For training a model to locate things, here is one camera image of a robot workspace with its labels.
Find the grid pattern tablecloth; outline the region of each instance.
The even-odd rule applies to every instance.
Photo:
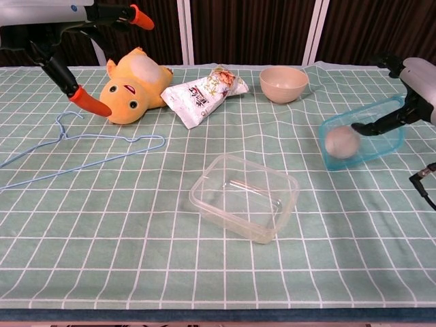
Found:
[[[0,307],[240,309],[436,305],[436,213],[408,177],[435,161],[436,133],[407,127],[397,153],[327,172],[324,119],[405,91],[378,70],[306,67],[310,87],[289,105],[262,94],[259,71],[234,70],[250,93],[228,98],[190,131],[168,108],[129,126],[81,112],[71,136],[166,137],[164,147],[0,191]],[[176,68],[174,84],[209,69]],[[98,96],[103,68],[75,69]],[[0,162],[59,135],[78,111],[39,69],[0,69]],[[79,139],[36,150],[0,171],[0,187],[158,141]],[[188,193],[231,153],[294,176],[290,223],[268,245],[201,219]],[[430,192],[436,180],[425,180]]]

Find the clothes hanger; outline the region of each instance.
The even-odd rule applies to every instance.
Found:
[[[26,150],[26,151],[20,153],[19,155],[16,155],[15,157],[13,157],[13,158],[3,162],[2,164],[0,164],[0,169],[5,167],[5,166],[7,166],[7,165],[9,165],[10,163],[16,161],[17,159],[20,159],[21,157],[25,156],[26,154],[28,154],[28,153],[30,153],[30,152],[38,149],[38,148],[41,148],[41,147],[47,146],[47,145],[51,145],[51,144],[55,144],[55,143],[59,143],[60,141],[62,141],[62,139],[64,139],[64,140],[75,140],[77,138],[85,138],[85,137],[91,137],[91,138],[109,138],[109,139],[121,139],[121,140],[124,140],[124,141],[126,141],[128,143],[133,143],[133,142],[137,142],[137,141],[139,141],[139,140],[141,140],[143,138],[151,138],[151,139],[160,139],[162,142],[160,144],[156,145],[156,146],[150,146],[148,148],[145,148],[145,149],[142,149],[142,150],[138,150],[138,151],[134,151],[134,152],[130,152],[130,153],[126,153],[126,154],[123,154],[123,155],[116,155],[115,157],[112,157],[112,158],[99,160],[99,161],[96,161],[96,162],[92,162],[90,164],[88,163],[88,164],[85,164],[85,165],[82,165],[82,166],[79,166],[79,167],[75,167],[75,168],[71,168],[71,169],[68,169],[68,170],[64,170],[62,172],[57,172],[57,173],[50,174],[50,175],[47,175],[47,176],[33,178],[33,179],[29,179],[27,181],[23,181],[23,182],[14,183],[14,184],[11,184],[11,185],[2,186],[2,187],[0,187],[0,191],[3,190],[3,189],[9,189],[11,187],[21,186],[21,185],[29,184],[29,183],[36,182],[36,181],[42,181],[43,179],[52,178],[52,177],[59,176],[59,175],[62,175],[62,174],[67,174],[68,172],[73,172],[75,170],[80,170],[80,169],[83,169],[83,168],[88,168],[88,167],[91,167],[91,166],[102,164],[102,163],[107,162],[107,161],[112,161],[112,160],[115,160],[115,159],[120,159],[120,158],[123,158],[123,157],[127,157],[129,155],[135,155],[135,154],[138,154],[138,153],[142,153],[142,152],[158,149],[158,148],[162,147],[165,144],[165,138],[163,136],[160,136],[160,135],[142,135],[142,136],[138,136],[137,138],[132,138],[132,139],[125,138],[124,136],[111,136],[111,135],[101,135],[101,134],[81,134],[81,135],[77,135],[77,136],[68,136],[68,134],[67,134],[67,132],[65,130],[65,127],[61,123],[61,118],[65,117],[65,116],[67,116],[69,114],[74,114],[77,117],[79,117],[81,119],[84,119],[83,116],[78,114],[77,112],[67,111],[67,112],[61,113],[56,118],[56,124],[59,126],[59,129],[60,129],[60,134],[59,134],[59,137],[57,138],[57,140],[49,141],[49,142],[45,142],[45,143],[41,143],[41,144],[32,146],[28,150]]]

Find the clear plastic container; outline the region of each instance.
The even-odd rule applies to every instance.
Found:
[[[373,123],[377,119],[401,108],[403,105],[403,98],[394,96],[325,120],[320,126],[320,146],[327,169],[340,170],[396,151],[404,141],[403,127],[393,129],[388,133],[378,136],[360,135],[360,146],[357,153],[347,159],[337,159],[329,155],[324,141],[327,133],[336,127],[351,126],[352,123]]]
[[[233,155],[220,155],[189,192],[203,218],[257,243],[289,221],[300,187],[295,178]]]

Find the ball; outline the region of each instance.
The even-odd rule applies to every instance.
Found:
[[[359,150],[360,136],[350,126],[340,126],[329,131],[324,142],[329,155],[348,159]]]

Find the stuffed animal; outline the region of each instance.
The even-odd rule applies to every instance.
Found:
[[[148,109],[166,105],[160,95],[170,85],[173,73],[156,64],[141,48],[133,49],[118,65],[109,59],[106,70],[110,81],[100,93],[100,101],[111,109],[111,123],[130,124]]]

